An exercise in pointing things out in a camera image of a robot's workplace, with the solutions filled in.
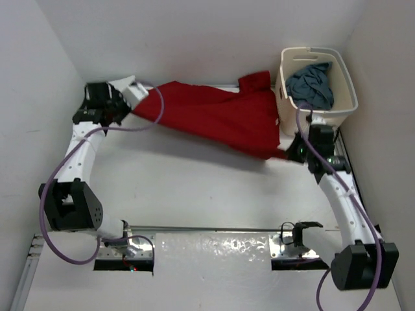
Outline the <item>red t shirt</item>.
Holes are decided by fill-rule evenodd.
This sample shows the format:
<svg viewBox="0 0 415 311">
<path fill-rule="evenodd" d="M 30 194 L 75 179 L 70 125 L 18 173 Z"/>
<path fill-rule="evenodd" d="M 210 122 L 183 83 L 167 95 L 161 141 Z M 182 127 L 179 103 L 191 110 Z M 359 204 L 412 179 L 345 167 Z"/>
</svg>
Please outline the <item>red t shirt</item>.
<svg viewBox="0 0 415 311">
<path fill-rule="evenodd" d="M 259 159 L 285 159 L 279 149 L 276 97 L 268 71 L 246 75 L 238 80 L 239 92 L 177 81 L 152 89 L 133 110 L 149 121 L 159 123 L 225 144 Z"/>
</svg>

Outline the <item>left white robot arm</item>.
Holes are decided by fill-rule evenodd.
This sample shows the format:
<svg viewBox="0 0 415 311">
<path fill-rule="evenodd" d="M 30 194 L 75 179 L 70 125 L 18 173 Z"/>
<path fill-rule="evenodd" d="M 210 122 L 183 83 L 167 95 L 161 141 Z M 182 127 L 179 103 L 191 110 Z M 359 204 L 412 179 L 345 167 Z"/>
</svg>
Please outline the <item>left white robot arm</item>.
<svg viewBox="0 0 415 311">
<path fill-rule="evenodd" d="M 124 223 L 104 213 L 102 203 L 89 186 L 96 153 L 107 128 L 131 111 L 115 82 L 88 83 L 84 100 L 73 115 L 72 135 L 67 149 L 69 160 L 41 185 L 45 194 L 44 213 L 53 231 L 88 231 L 103 239 L 123 237 Z"/>
</svg>

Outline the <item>white printed t shirt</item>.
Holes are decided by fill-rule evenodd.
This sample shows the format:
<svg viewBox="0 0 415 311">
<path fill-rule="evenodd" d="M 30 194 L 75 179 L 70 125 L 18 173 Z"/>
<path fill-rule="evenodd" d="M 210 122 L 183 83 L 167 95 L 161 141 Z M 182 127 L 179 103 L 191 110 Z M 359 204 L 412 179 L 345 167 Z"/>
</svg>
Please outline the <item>white printed t shirt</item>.
<svg viewBox="0 0 415 311">
<path fill-rule="evenodd" d="M 108 83 L 112 85 L 120 93 L 122 93 L 126 88 L 131 86 L 135 81 L 136 81 L 136 76 L 130 75 L 126 78 L 109 81 Z"/>
</svg>

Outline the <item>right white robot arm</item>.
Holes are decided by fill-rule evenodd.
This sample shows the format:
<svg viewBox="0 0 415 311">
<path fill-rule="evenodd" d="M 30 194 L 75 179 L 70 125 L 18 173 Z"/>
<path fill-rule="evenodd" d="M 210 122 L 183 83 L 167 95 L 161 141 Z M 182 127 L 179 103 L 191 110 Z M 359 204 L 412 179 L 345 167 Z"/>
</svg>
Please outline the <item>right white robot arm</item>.
<svg viewBox="0 0 415 311">
<path fill-rule="evenodd" d="M 286 154 L 291 161 L 307 164 L 331 206 L 342 242 L 331 241 L 319 222 L 297 222 L 292 244 L 314 250 L 330 267 L 339 290 L 387 288 L 399 251 L 394 243 L 383 240 L 368 219 L 348 162 L 335 155 L 334 136 L 332 127 L 312 124 L 307 134 L 296 133 Z"/>
</svg>

